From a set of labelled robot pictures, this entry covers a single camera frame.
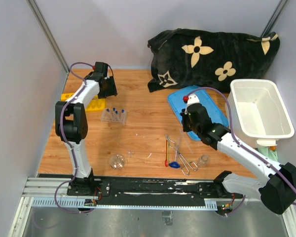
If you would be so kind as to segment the clear plastic tube rack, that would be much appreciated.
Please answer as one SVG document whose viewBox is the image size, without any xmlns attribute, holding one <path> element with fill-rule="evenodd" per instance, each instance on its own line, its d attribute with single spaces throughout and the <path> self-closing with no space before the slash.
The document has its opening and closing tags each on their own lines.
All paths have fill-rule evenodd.
<svg viewBox="0 0 296 237">
<path fill-rule="evenodd" d="M 104 108 L 103 111 L 102 111 L 101 117 L 100 117 L 101 122 L 118 122 L 118 123 L 121 123 L 123 125 L 126 124 L 127 115 L 128 115 L 126 110 L 125 110 L 125 115 L 124 115 L 123 119 L 121 118 L 121 115 L 120 115 L 121 110 L 118 111 L 119 121 L 117 121 L 116 117 L 113 115 L 113 109 L 110 109 L 110 113 L 111 113 L 111 116 L 108 116 L 107 108 Z"/>
</svg>

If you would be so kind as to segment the white plastic bin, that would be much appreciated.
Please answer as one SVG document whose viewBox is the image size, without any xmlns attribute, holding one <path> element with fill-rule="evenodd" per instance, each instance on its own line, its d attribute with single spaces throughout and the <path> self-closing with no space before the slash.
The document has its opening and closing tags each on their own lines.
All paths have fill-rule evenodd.
<svg viewBox="0 0 296 237">
<path fill-rule="evenodd" d="M 235 135 L 252 148 L 272 147 L 295 134 L 277 85 L 265 79 L 235 79 L 225 105 Z"/>
</svg>

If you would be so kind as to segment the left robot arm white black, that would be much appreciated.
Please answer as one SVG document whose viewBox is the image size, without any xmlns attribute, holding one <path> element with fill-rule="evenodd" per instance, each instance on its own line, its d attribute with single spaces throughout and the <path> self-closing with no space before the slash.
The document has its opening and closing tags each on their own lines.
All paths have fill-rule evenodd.
<svg viewBox="0 0 296 237">
<path fill-rule="evenodd" d="M 70 98 L 55 105 L 55 132 L 68 149 L 73 166 L 73 177 L 68 181 L 69 196 L 91 196 L 97 190 L 85 146 L 88 133 L 86 107 L 95 96 L 103 99 L 117 95 L 113 70 L 108 63 L 85 65 L 90 66 L 92 71 L 80 78 L 79 89 Z"/>
</svg>

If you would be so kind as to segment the glass flask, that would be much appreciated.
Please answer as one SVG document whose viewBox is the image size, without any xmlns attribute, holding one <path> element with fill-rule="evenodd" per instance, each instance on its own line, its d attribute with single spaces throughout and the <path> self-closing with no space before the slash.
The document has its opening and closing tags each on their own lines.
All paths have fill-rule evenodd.
<svg viewBox="0 0 296 237">
<path fill-rule="evenodd" d="M 122 169 L 126 166 L 126 158 L 122 154 L 114 154 L 109 159 L 109 165 L 113 169 Z"/>
</svg>

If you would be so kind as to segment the clear plastic dropper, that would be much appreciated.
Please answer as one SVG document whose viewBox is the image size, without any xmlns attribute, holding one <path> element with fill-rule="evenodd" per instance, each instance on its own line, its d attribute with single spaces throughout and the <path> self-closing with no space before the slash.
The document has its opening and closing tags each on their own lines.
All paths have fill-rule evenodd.
<svg viewBox="0 0 296 237">
<path fill-rule="evenodd" d="M 190 151 L 190 153 L 192 154 L 192 155 L 194 155 L 194 152 L 192 151 L 192 149 L 191 149 L 191 146 L 190 146 L 190 144 L 188 143 L 188 140 L 186 139 L 186 137 L 185 137 L 185 133 L 181 130 L 181 129 L 179 129 L 178 130 L 179 131 L 179 140 L 180 140 L 180 146 L 182 147 L 183 145 L 182 145 L 182 142 L 184 142 L 185 143 L 185 145 L 186 145 L 186 147 L 188 148 L 188 150 Z"/>
</svg>

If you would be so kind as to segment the red spatula spoon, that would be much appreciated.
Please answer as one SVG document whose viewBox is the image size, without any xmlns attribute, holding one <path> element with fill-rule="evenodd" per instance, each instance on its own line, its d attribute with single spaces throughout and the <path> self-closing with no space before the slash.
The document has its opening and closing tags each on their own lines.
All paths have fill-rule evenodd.
<svg viewBox="0 0 296 237">
<path fill-rule="evenodd" d="M 168 165 L 169 165 L 169 162 L 168 162 L 168 156 L 169 156 L 168 148 L 169 148 L 169 144 L 168 144 L 168 140 L 166 140 L 166 157 L 165 157 L 165 162 L 164 162 L 166 167 L 168 167 Z"/>
</svg>

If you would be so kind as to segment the green cloth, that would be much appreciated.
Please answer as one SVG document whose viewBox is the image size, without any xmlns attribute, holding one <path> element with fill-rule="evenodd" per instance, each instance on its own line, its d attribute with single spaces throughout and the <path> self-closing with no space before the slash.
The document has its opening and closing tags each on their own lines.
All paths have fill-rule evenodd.
<svg viewBox="0 0 296 237">
<path fill-rule="evenodd" d="M 259 147 L 257 151 L 271 160 L 278 161 L 278 154 L 275 147 Z"/>
</svg>

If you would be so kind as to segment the black floral blanket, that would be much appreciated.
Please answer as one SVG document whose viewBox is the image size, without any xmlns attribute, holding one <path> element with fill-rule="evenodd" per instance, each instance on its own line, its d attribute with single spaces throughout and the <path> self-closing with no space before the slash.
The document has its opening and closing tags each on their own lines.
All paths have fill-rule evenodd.
<svg viewBox="0 0 296 237">
<path fill-rule="evenodd" d="M 196 85 L 229 93 L 234 79 L 261 79 L 280 48 L 277 33 L 165 30 L 148 40 L 153 53 L 150 92 Z"/>
</svg>

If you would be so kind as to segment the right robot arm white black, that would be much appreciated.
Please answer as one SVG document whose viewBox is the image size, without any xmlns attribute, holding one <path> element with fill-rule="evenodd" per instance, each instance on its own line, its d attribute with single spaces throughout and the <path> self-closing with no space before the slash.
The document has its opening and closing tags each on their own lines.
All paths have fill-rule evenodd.
<svg viewBox="0 0 296 237">
<path fill-rule="evenodd" d="M 241 163 L 255 178 L 224 171 L 214 179 L 214 193 L 226 197 L 241 194 L 262 201 L 270 211 L 283 214 L 296 200 L 296 167 L 284 165 L 262 156 L 243 143 L 229 128 L 213 123 L 206 108 L 195 98 L 189 98 L 181 112 L 183 130 L 194 132 L 205 145 Z"/>
</svg>

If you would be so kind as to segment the small glass bottle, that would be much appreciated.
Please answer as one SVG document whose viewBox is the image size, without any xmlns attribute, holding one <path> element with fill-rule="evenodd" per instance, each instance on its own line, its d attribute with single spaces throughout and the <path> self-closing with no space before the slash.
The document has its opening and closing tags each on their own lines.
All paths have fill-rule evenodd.
<svg viewBox="0 0 296 237">
<path fill-rule="evenodd" d="M 202 155 L 199 157 L 197 165 L 198 167 L 205 167 L 209 162 L 209 156 L 208 155 Z"/>
</svg>

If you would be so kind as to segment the metal crucible tongs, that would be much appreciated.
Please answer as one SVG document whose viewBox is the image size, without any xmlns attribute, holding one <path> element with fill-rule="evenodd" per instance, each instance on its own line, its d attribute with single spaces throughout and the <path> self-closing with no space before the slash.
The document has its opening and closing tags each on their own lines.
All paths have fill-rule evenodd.
<svg viewBox="0 0 296 237">
<path fill-rule="evenodd" d="M 174 153 L 176 153 L 175 141 L 170 139 L 168 134 L 165 134 L 165 138 L 166 138 L 166 140 L 168 140 L 168 144 L 169 144 L 168 151 L 170 149 L 172 149 L 174 151 Z M 179 153 L 179 158 L 177 159 L 176 162 L 179 163 L 181 166 L 180 168 L 177 168 L 177 169 L 180 169 L 184 176 L 189 176 L 191 170 L 197 171 L 199 169 L 198 165 L 195 162 L 187 161 L 187 159 L 182 155 L 181 152 Z"/>
</svg>

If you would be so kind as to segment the yellow test tube rack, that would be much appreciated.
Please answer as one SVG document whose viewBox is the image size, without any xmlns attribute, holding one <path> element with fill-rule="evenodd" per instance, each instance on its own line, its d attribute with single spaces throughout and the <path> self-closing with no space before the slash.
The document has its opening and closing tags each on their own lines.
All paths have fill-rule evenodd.
<svg viewBox="0 0 296 237">
<path fill-rule="evenodd" d="M 63 93 L 61 95 L 61 101 L 66 101 L 74 93 Z M 94 96 L 93 99 L 90 101 L 88 106 L 85 108 L 87 112 L 97 112 L 102 111 L 106 107 L 106 99 L 99 99 L 98 96 Z"/>
</svg>

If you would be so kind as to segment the blue plastic tray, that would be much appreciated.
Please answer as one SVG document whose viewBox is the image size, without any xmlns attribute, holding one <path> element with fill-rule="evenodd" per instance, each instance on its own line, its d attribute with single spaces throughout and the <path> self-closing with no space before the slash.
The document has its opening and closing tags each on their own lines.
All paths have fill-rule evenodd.
<svg viewBox="0 0 296 237">
<path fill-rule="evenodd" d="M 194 133 L 193 131 L 187 132 L 188 135 L 191 135 L 190 138 L 194 141 L 202 141 L 207 146 L 212 147 L 215 150 L 220 149 L 220 144 L 229 140 L 232 137 L 230 129 L 225 126 L 224 123 L 216 121 L 217 118 L 221 119 L 224 117 L 220 109 L 214 104 L 212 98 L 207 94 L 206 90 L 201 89 L 198 86 L 188 86 L 183 89 L 180 89 L 168 96 L 168 102 L 170 107 L 174 111 L 174 114 L 181 122 L 182 126 L 182 117 L 180 115 L 182 109 L 185 109 L 187 106 L 183 102 L 183 97 L 185 95 L 190 95 L 195 93 L 206 110 L 212 121 L 211 128 L 205 133 Z"/>
</svg>

